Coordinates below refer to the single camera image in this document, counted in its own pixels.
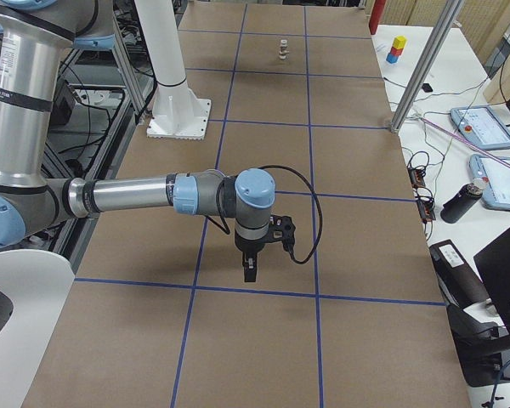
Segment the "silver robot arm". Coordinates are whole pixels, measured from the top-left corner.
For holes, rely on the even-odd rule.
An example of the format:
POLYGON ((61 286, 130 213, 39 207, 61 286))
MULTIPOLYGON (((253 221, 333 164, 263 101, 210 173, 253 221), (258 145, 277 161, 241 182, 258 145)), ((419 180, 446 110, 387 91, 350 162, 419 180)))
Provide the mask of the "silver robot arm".
POLYGON ((0 1, 0 248, 70 218, 170 206, 234 219, 244 279, 255 281, 257 256, 282 237, 283 225, 271 212, 275 181, 262 169, 124 180, 42 176, 61 55, 66 48, 112 48, 112 15, 110 1, 0 1))

